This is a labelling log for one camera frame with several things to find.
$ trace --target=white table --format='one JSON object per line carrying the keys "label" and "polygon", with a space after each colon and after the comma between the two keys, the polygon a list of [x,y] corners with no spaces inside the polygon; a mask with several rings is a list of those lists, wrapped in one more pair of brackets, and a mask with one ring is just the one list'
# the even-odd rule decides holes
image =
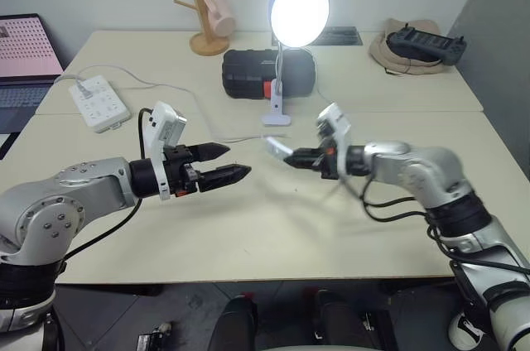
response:
{"label": "white table", "polygon": [[[238,112],[243,118],[270,110],[268,100],[230,98],[223,89],[223,56],[193,54],[188,40],[193,32],[175,31],[96,31],[66,69],[76,74],[87,65],[115,64],[131,70],[142,79],[193,89],[208,111]],[[481,111],[482,106],[455,67],[443,73],[423,76],[391,76],[368,53],[375,32],[360,34],[363,46],[312,46],[317,83],[328,99],[340,103],[344,111],[431,112]],[[270,33],[235,34],[231,49],[271,49]],[[184,112],[196,112],[191,97],[174,89],[141,90],[139,84],[118,70],[97,68],[83,73],[103,75],[118,90],[124,103],[137,109],[161,99]],[[46,96],[39,114],[78,113],[67,89],[71,80],[60,82]],[[289,114],[318,114],[326,102],[315,91],[308,98],[288,99]]]}
{"label": "white table", "polygon": [[[530,185],[482,113],[355,113],[355,143],[398,139],[456,151],[492,214],[530,256]],[[196,114],[181,141],[211,140]],[[292,147],[316,145],[312,115],[284,129]],[[227,132],[224,123],[219,125]],[[261,132],[257,120],[231,122],[234,132]],[[101,243],[71,259],[59,283],[146,283],[302,278],[446,276],[448,261],[425,235],[420,218],[378,224],[336,182],[270,157],[263,142],[232,145],[206,170],[230,162],[253,167],[236,185],[162,203],[145,200],[137,216]],[[78,161],[137,159],[136,121],[95,134],[79,115],[37,115],[0,162],[0,192],[54,175]],[[354,181],[359,188],[360,179]],[[375,185],[372,200],[399,196]],[[414,204],[407,208],[416,208]],[[116,224],[126,212],[90,224],[79,245]]]}

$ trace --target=robotic arm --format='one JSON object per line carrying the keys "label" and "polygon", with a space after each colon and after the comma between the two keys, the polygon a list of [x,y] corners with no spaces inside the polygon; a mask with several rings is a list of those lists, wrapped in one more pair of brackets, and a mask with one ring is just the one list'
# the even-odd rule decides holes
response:
{"label": "robotic arm", "polygon": [[165,200],[231,185],[250,172],[241,165],[196,170],[193,162],[214,160],[229,148],[177,145],[185,125],[159,102],[144,132],[152,159],[82,162],[0,195],[0,333],[41,320],[54,300],[55,279],[65,269],[72,239],[93,220],[139,207],[140,199],[152,195]]}
{"label": "robotic arm", "polygon": [[[318,148],[291,151],[269,140],[269,150],[295,168],[319,171],[324,179],[369,176],[369,181],[408,190],[451,258],[467,318],[493,332],[503,351],[530,350],[530,264],[476,196],[455,153],[404,142],[348,146],[350,125],[336,104],[320,114],[317,126]],[[365,203],[364,195],[360,199]]]}

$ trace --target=beige hat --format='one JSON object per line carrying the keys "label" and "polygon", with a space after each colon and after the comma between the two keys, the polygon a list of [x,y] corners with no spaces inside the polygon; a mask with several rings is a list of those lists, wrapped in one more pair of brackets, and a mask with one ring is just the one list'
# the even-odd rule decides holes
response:
{"label": "beige hat", "polygon": [[[412,60],[396,55],[390,50],[387,45],[388,35],[401,30],[406,24],[406,22],[389,18],[385,31],[381,35],[376,36],[372,45],[370,45],[369,52],[372,57],[385,69],[400,74],[423,75],[442,72],[445,66],[439,60],[432,62]],[[413,26],[419,31],[440,35],[440,28],[432,20],[416,20],[414,22],[408,22],[408,25]]]}

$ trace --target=black case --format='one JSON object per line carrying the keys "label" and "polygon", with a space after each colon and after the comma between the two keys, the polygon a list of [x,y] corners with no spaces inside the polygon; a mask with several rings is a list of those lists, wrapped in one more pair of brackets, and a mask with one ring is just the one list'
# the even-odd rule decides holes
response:
{"label": "black case", "polygon": [[[223,57],[223,86],[234,99],[264,99],[263,83],[276,78],[277,50],[229,50]],[[315,85],[315,62],[305,50],[283,51],[283,96],[303,97]]]}

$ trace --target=white power strip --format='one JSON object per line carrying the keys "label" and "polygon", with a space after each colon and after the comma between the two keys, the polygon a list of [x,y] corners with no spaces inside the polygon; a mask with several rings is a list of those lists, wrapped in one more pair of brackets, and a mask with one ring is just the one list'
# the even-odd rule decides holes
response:
{"label": "white power strip", "polygon": [[122,122],[131,117],[125,104],[103,76],[94,76],[81,84],[92,97],[87,99],[77,84],[70,86],[69,91],[87,126],[96,133],[120,127]]}

